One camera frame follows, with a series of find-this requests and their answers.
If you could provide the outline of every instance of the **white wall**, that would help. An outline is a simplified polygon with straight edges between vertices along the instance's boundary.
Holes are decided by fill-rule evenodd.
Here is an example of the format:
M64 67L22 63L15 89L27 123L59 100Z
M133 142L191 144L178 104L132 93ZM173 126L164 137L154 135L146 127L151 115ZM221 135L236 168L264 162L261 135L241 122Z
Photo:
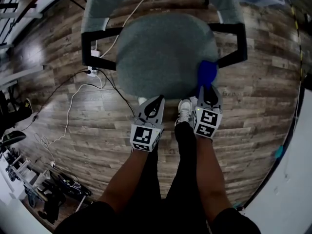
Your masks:
M38 0L37 7L36 7L36 11L37 12L41 12L43 11L49 4L51 4L53 1L55 0ZM6 12L12 12L13 9L8 9L6 10ZM4 24L6 23L7 19L2 19L0 21L0 32L2 31ZM14 28L12 29L12 32L8 35L8 37L6 38L5 42L7 42L8 44L13 43L13 41L15 40L15 38L19 35L19 33L32 21L32 18L22 18L20 20L20 22L14 26ZM6 26L3 34L0 37L0 43L2 43L3 39L5 38L7 32L10 29L10 23L8 23L8 25ZM7 51L7 49L3 49L0 50L0 54L5 53Z
M311 91L304 93L297 127L284 157L246 208L246 216L262 234L304 234L312 224Z
M0 200L0 228L6 234L51 234L18 199L8 206Z

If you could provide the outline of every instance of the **power cord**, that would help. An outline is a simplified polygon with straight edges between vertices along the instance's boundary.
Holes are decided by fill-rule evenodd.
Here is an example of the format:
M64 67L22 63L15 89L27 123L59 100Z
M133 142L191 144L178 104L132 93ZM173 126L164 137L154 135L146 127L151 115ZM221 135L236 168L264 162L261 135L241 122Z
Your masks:
M77 74L80 73L88 73L88 71L86 71L85 69L78 71L77 73L73 74L72 76L70 76L66 81L62 82L53 92L52 94L48 97L47 100L45 100L45 102L41 105L39 111L36 113L36 115L33 117L33 120L31 121L31 123L29 124L28 127L24 128L23 130L21 130L21 132L25 131L26 129L28 129L37 119L38 114L42 111L43 107L47 104L47 102L49 101L49 99L54 95L54 93L57 91L57 89L59 89L61 86L63 86L66 82L68 82L71 78L75 77Z
M96 76L96 77L97 77L97 78L99 79L99 81L100 81L100 84L101 84L101 87L100 87L100 88L97 87L97 86L95 86L95 85L92 85L92 84L82 84L82 85L79 87L79 89L73 94L73 96L72 96L72 98L71 98L71 102L70 102L69 109L68 109L68 111L67 111L67 122L66 122L66 127L65 127L65 130L64 130L64 134L63 134L61 137L59 137L59 138L57 138L57 139L55 139L55 140L49 142L48 139L47 139L45 136L43 136L43 137L40 138L40 136L39 136L37 133L34 133L34 137L35 137L36 141L37 141L38 143L40 143L40 144L44 147L44 149L46 149L46 150L51 154L51 156L52 156L52 158L53 158L53 160L54 160L54 164L55 164L56 161L55 161L55 158L54 158L53 154L50 152L49 147L50 147L50 145L51 145L52 143L55 143L56 141L58 141L58 140L60 140L60 139L62 139L63 137L66 136L66 132L67 132L67 128L68 128L68 122L69 122L69 111L70 111L71 108L72 108L73 99L74 99L75 95L80 91L80 89L81 89L83 86L91 86L91 87L95 87L95 88L97 88L97 89L99 89L99 90L103 89L102 80L100 79L100 77L98 77L98 76Z
M133 117L136 117L136 114L134 113L132 107L130 106L129 101L127 101L127 99L126 99L124 96L122 96L122 94L121 94L121 93L119 92L119 90L116 88L115 84L112 83L112 81L107 77L107 75L106 75L102 70L100 70L100 69L96 69L96 70L100 71L102 74L105 75L106 79L110 82L110 84L112 85L112 87L116 90L117 93L119 93L120 97L123 98L123 100L127 103L128 107L130 108L130 110L131 110L131 112L132 112L132 114L133 114Z
M122 28L127 24L128 20L132 17L132 15L137 11L137 9L141 6L141 4L144 2L145 0L142 0L137 6L136 8L134 9L134 11L128 16L128 18L126 19L126 21L124 22ZM119 38L119 35L116 36L116 39L114 41L114 43L112 44L112 46L103 54L100 56L100 58L103 58L108 52L111 51L111 49L114 47L114 45L116 44L117 40Z
M128 16L128 18L126 19L126 21L124 22L124 24L123 24L122 27L124 27L124 26L127 24L128 20L129 20L129 19L131 18L131 16L137 11L137 9L141 6L141 4L142 4L144 1L145 1L145 0L142 0L142 1L136 6L136 8L135 8L134 11ZM119 35L116 37L116 39L115 39L114 43L112 44L112 46L111 46L100 58L103 58L109 51L111 51L111 49L112 49L112 48L114 47L114 45L116 44L116 42L117 42L117 40L118 40L118 37L119 37ZM96 46L95 46L95 50L97 50L97 49L98 49L98 41L96 41ZM105 76L106 79L110 82L110 84L112 85L112 87L113 87L113 88L116 90L116 92L121 96L121 98L127 103L127 105L129 106L129 108L130 108L130 110L131 110L133 116L135 117L136 115L135 115L135 113L134 113L132 107L130 106L130 103L129 103L129 102L126 100L126 98L119 92L119 90L116 88L115 84L112 83L112 81L107 77L107 75L106 75L103 71L101 71L100 69L96 69L96 68L94 68L94 70L98 70L98 71L100 71L101 73L104 74L104 76ZM79 72L75 73L74 75L72 75L71 77L69 77L69 78L68 78L65 82L63 82L60 86L58 86L58 87L53 91L53 93L49 96L49 98L43 103L43 105L41 106L39 112L36 113L36 115L33 117L33 120L32 120L32 122L30 123L30 125L29 125L28 127L26 127L25 129L23 129L22 131L25 131L26 129L28 129L28 128L34 123L34 121L35 121L35 120L37 119L37 117L38 117L38 114L42 111L42 109L43 109L43 107L45 106L45 104L46 104L46 103L48 102L48 100L53 96L53 94L55 93L55 91L56 91L58 88L60 88L63 84L65 84L66 82L68 82L72 77L74 77L75 75L77 75L77 74L79 74L79 73L82 73L82 72L85 72L85 73L88 74L88 73L90 73L91 71L79 71ZM58 141L58 140L60 140L60 139L62 139L63 137L66 136L66 132L67 132L67 128L68 128L68 122L69 122L69 111L71 110L71 107L72 107L72 104L73 104L73 98L74 98L74 96L80 91L80 89L81 89L83 86L92 86L92 87L96 87L97 89L100 89L100 90L103 89L101 79L100 79L98 76L96 76L96 77L100 80L101 88L99 88L99 87L97 87L97 86L95 86L95 85L92 85L92 84L83 84L83 85L81 85L81 86L79 87L79 89L77 90L77 92L75 92L74 95L72 96L72 98L71 98L71 103L70 103L70 107L69 107L69 109L68 109L68 111L67 111L67 122L66 122L65 131L64 131L64 134L63 134L60 138L58 138L58 139L56 139L56 140L54 140L54 141L49 142L48 139L47 139L45 136L43 136L43 137L40 138L39 135L38 135L37 133L34 133L34 137L35 137L36 141L37 141L38 143L40 143L40 144L44 147L44 149L46 149L46 150L51 154L51 156L52 156L52 158L53 158L53 160L54 160L54 165L55 165L56 160L55 160L54 156L52 155L52 153L50 152L49 146L50 146L52 143L55 143L56 141Z

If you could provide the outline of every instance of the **chair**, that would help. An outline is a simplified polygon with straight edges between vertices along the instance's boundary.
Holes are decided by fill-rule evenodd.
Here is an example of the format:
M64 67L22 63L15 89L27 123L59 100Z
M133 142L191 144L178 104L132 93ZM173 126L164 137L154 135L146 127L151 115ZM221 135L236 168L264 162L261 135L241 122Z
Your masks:
M6 99L5 95L2 91L0 91L0 138L2 137L3 133L6 129L9 129L11 127L14 127L14 123L10 123L5 118L9 114L8 105L9 103L12 104L13 109L17 111L16 105L20 105L20 103L16 102L16 99L14 98L14 88L9 88L9 96L10 99Z
M187 14L142 16L124 28L106 29L110 14L123 0L88 0L81 27L82 63L117 70L128 94L184 98L195 93L203 60L226 67L247 59L245 25L237 0L209 0L222 23L206 24ZM219 58L213 31L237 35L237 50ZM91 56L91 42L119 35L116 63Z
M20 142L25 138L26 138L26 135L21 131L13 131L3 136L2 142L0 142L0 153L5 152L9 146L17 142Z

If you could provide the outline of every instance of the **chair armrest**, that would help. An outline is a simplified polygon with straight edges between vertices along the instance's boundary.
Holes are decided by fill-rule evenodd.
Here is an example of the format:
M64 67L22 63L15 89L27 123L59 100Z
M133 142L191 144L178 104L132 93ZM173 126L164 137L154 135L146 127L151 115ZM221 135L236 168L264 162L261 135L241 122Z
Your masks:
M248 55L245 24L209 23L208 25L213 31L237 35L237 50L219 59L219 68L247 60Z
M111 28L105 31L85 32L81 34L82 64L85 66L116 70L116 63L91 55L91 42L107 37L117 36L122 28Z

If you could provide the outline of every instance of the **leg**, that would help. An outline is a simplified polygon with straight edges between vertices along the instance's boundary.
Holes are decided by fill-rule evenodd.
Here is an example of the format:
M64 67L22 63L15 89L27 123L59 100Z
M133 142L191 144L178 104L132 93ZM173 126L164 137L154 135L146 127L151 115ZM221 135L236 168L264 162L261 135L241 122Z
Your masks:
M135 193L131 197L127 208L135 205L145 205L150 202L157 202L161 199L159 181L157 176L158 144L151 153L148 154L140 181Z
M180 163L167 194L166 205L177 221L184 220L190 223L190 228L205 231L206 217L196 180L196 137L188 118L176 125L175 137L179 146Z
M147 221L161 201L157 177L158 145L148 154L139 183L121 217L131 225Z

